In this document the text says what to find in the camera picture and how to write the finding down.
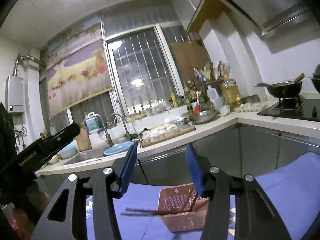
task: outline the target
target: blue plastic basin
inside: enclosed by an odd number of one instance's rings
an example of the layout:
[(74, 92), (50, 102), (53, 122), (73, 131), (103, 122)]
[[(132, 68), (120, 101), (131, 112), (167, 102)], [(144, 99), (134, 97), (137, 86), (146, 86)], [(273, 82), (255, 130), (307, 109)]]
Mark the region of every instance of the blue plastic basin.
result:
[(113, 145), (111, 148), (109, 148), (108, 150), (106, 150), (103, 155), (104, 156), (110, 156), (110, 155), (114, 155), (114, 154), (118, 154), (118, 153), (122, 153), (127, 151), (130, 146), (134, 144), (134, 142), (123, 142), (123, 143), (118, 143)]

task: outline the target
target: ceiling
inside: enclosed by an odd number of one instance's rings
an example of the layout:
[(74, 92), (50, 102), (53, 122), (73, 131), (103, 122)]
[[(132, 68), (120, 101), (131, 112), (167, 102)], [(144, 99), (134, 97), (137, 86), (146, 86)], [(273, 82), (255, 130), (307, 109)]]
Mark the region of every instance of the ceiling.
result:
[(72, 23), (123, 1), (126, 0), (18, 0), (4, 21), (0, 35), (40, 49)]

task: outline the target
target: chopsticks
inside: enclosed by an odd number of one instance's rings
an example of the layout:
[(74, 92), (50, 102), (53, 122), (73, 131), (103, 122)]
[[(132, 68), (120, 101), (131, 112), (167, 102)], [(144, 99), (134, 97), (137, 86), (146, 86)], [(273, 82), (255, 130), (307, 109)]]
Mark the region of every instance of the chopsticks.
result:
[[(196, 193), (195, 197), (193, 198), (191, 207), (188, 211), (183, 211), (185, 207), (187, 206), (187, 203), (193, 193), (194, 187), (190, 190), (189, 196), (183, 203), (183, 206), (180, 210), (178, 211), (166, 211), (166, 210), (152, 210), (152, 209), (136, 209), (136, 208), (126, 208), (125, 212), (122, 212), (120, 215), (121, 216), (126, 216), (126, 217), (152, 217), (152, 216), (164, 216), (164, 215), (176, 215), (176, 214), (183, 214), (185, 212), (192, 212), (196, 201), (198, 199), (198, 193)], [(194, 212), (202, 208), (204, 205), (207, 204), (207, 200), (203, 201), (203, 203), (199, 204)]]
[(175, 212), (175, 211), (133, 209), (133, 208), (126, 208), (125, 211), (127, 211), (128, 213), (122, 212), (120, 215), (125, 217), (151, 217), (151, 216), (164, 216), (164, 215), (178, 214), (178, 212)]

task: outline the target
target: white countertop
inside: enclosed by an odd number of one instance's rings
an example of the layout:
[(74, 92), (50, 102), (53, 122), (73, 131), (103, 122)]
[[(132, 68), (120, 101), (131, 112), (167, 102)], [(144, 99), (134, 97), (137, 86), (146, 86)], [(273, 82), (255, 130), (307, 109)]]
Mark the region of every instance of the white countertop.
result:
[[(142, 158), (146, 156), (151, 156), (185, 145), (187, 143), (196, 141), (198, 139), (216, 133), (220, 130), (223, 130), (238, 122), (320, 139), (320, 122), (304, 121), (281, 117), (261, 116), (257, 115), (257, 112), (233, 112), (227, 116), (220, 117), (213, 122), (209, 122), (202, 125), (196, 125), (196, 130), (190, 133), (178, 136), (176, 138), (149, 147), (139, 148), (138, 157)], [(50, 165), (42, 170), (37, 171), (37, 175), (40, 176), (50, 174), (62, 174), (104, 168), (111, 166), (115, 159), (121, 158), (125, 156), (125, 154), (126, 152), (109, 157), (92, 159), (81, 163), (74, 163), (62, 166), (65, 162), (68, 161), (63, 160), (54, 165)]]

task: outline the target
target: ceiling light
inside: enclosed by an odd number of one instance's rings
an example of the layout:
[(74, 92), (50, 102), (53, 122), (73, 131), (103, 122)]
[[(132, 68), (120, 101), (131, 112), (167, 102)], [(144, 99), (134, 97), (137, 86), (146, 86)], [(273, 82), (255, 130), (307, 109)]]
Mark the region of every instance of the ceiling light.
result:
[(132, 85), (140, 85), (140, 84), (143, 84), (143, 83), (142, 83), (141, 78), (139, 78), (139, 79), (132, 80), (131, 84)]
[(115, 41), (113, 43), (111, 43), (111, 48), (112, 49), (118, 49), (122, 44), (122, 41)]

